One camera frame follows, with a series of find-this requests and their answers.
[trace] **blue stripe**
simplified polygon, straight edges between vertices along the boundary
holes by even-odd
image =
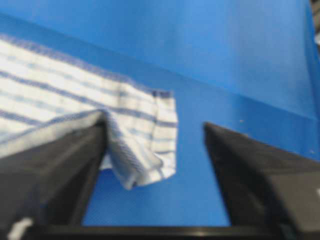
[[[176,151],[169,150],[169,151],[155,151],[156,154],[175,154]]]
[[[39,89],[43,89],[43,90],[46,90],[46,91],[49,91],[49,92],[52,92],[52,93],[56,93],[56,94],[58,94],[60,96],[71,98],[71,99],[76,100],[76,101],[78,101],[80,103],[89,104],[89,105],[92,105],[94,107],[102,108],[102,109],[106,109],[107,108],[107,109],[110,109],[111,111],[114,111],[114,112],[116,112],[118,114],[133,116],[133,117],[140,118],[140,119],[145,119],[145,120],[154,122],[157,125],[162,126],[162,127],[176,128],[177,125],[178,125],[176,122],[158,121],[154,116],[152,116],[150,114],[147,114],[145,112],[140,112],[140,111],[137,111],[137,110],[127,109],[127,108],[111,107],[111,106],[102,104],[100,102],[94,101],[92,99],[89,99],[87,97],[79,96],[79,95],[73,94],[71,92],[68,92],[66,90],[62,90],[62,89],[53,87],[53,86],[51,86],[51,85],[49,85],[47,83],[42,83],[42,82],[38,82],[38,81],[34,81],[34,80],[24,79],[24,78],[21,78],[21,77],[14,76],[14,75],[12,75],[12,74],[10,74],[8,72],[0,71],[0,76],[2,76],[4,78],[8,78],[10,80],[13,80],[15,82],[18,82],[20,84],[29,85],[29,86],[36,87],[36,88],[39,88]]]
[[[0,137],[3,137],[5,135],[11,134],[11,132],[0,130]]]
[[[64,72],[61,72],[61,71],[58,71],[58,70],[54,70],[54,69],[50,69],[50,68],[46,68],[46,67],[40,66],[40,65],[38,65],[36,63],[28,63],[27,61],[23,61],[23,60],[17,59],[14,56],[9,56],[9,55],[3,54],[3,53],[0,53],[0,56],[5,57],[9,61],[15,62],[17,64],[23,65],[23,66],[28,67],[28,68],[37,69],[37,70],[41,70],[41,71],[44,71],[44,72],[47,72],[47,73],[52,73],[52,74],[59,75],[59,76],[65,78],[66,80],[68,80],[70,82],[74,82],[74,83],[80,84],[80,85],[82,85],[82,86],[84,86],[86,88],[90,88],[90,89],[99,91],[101,93],[108,94],[110,96],[133,98],[133,99],[137,99],[137,100],[140,100],[140,101],[148,102],[148,103],[150,103],[152,105],[157,105],[154,101],[145,99],[145,98],[140,97],[138,95],[131,94],[131,93],[126,92],[126,91],[113,91],[113,90],[107,89],[105,87],[96,86],[96,85],[94,85],[94,84],[92,84],[90,82],[78,80],[78,79],[74,78],[73,76],[71,76],[69,74],[66,74]],[[162,109],[165,109],[166,111],[169,111],[169,112],[173,112],[172,109],[168,109],[168,108],[162,108]]]
[[[27,125],[39,125],[41,124],[41,121],[29,118],[27,116],[23,116],[17,113],[8,112],[5,110],[0,109],[0,118],[9,119],[13,121],[17,121],[20,123],[24,123]]]
[[[0,39],[3,41],[6,41],[7,43],[16,45],[18,47],[24,48],[26,50],[29,50],[31,52],[34,52],[36,54],[46,56],[51,59],[55,59],[67,64],[74,65],[80,69],[83,69],[85,71],[91,72],[93,74],[99,75],[103,78],[109,78],[114,82],[120,82],[120,83],[127,83],[130,84],[132,87],[145,92],[146,94],[149,94],[153,97],[159,97],[159,98],[172,98],[173,95],[171,92],[168,91],[161,91],[161,90],[154,90],[150,89],[148,87],[145,87],[143,85],[139,85],[135,83],[133,80],[131,80],[129,77],[121,75],[121,74],[115,74],[112,72],[109,72],[107,70],[104,70],[100,67],[93,66],[91,64],[88,64],[80,59],[77,59],[75,57],[63,54],[61,52],[56,52],[50,48],[38,45],[36,43],[25,41],[23,39],[18,39],[16,37],[8,36],[5,34],[0,34]]]
[[[22,95],[11,94],[9,92],[5,92],[2,90],[0,90],[0,95],[6,97],[8,99],[14,100],[16,102],[30,104],[38,109],[45,109],[45,110],[53,112],[53,113],[57,113],[57,114],[70,114],[71,113],[71,112],[63,109],[62,107],[56,107],[56,106],[47,104],[43,101],[34,100],[34,99],[31,99],[28,97],[24,97]]]
[[[133,135],[141,136],[141,137],[143,137],[145,139],[148,139],[150,141],[162,142],[162,143],[176,141],[174,138],[157,138],[157,137],[153,137],[153,135],[151,133],[146,133],[146,132],[137,130],[135,128],[130,128],[130,129],[128,129],[128,131],[130,133],[132,133]]]

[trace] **white towel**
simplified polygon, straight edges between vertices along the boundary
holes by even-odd
[[[0,158],[104,122],[111,166],[126,189],[175,173],[170,92],[3,34],[0,83]]]

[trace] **blue table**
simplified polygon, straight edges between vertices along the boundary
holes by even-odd
[[[320,159],[320,65],[308,0],[12,0],[0,11],[31,22],[1,15],[0,32],[174,91],[177,174],[126,191],[102,171],[84,225],[229,225],[205,121]]]

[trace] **fabric fold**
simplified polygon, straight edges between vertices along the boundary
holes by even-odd
[[[104,123],[110,165],[126,189],[175,173],[171,92],[4,34],[0,82],[0,158]]]

